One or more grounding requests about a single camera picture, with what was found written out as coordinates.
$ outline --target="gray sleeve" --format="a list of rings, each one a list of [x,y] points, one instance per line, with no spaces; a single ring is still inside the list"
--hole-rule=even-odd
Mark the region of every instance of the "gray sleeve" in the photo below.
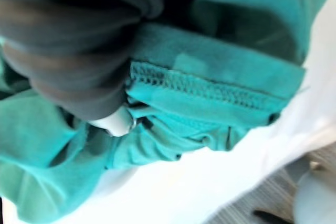
[[[162,0],[0,0],[7,62],[44,96],[83,120],[112,114],[136,25]]]

